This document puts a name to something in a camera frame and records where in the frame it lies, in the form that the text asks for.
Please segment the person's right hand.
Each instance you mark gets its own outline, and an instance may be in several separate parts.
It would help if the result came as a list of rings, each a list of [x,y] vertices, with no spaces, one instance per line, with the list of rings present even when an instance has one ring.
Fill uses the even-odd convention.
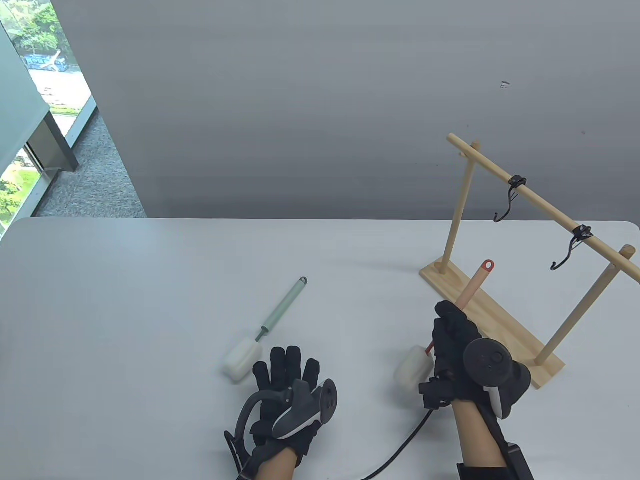
[[[435,352],[434,377],[419,384],[426,409],[438,410],[454,400],[490,406],[489,394],[474,382],[464,366],[467,346],[482,336],[478,327],[450,301],[435,306],[432,338]]]

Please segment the person's left hand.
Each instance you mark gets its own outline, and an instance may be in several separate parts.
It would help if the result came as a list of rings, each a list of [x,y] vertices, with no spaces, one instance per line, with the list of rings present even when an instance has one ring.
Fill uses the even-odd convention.
[[[298,346],[274,347],[270,351],[270,365],[264,361],[258,361],[253,366],[253,375],[259,391],[268,390],[283,392],[293,386],[295,380],[302,380],[309,384],[310,390],[317,387],[320,374],[320,362],[310,358],[302,369],[302,355]],[[250,435],[254,444],[265,445],[272,437],[272,430],[276,420],[288,409],[288,406],[272,401],[263,401],[260,404],[259,420],[251,426]],[[259,470],[261,476],[265,470],[276,467],[278,462],[284,467],[283,477],[292,478],[295,469],[301,464],[303,457],[308,455],[311,443],[318,434],[322,423],[316,420],[297,434],[286,438],[283,442],[284,450],[270,461],[262,464]]]

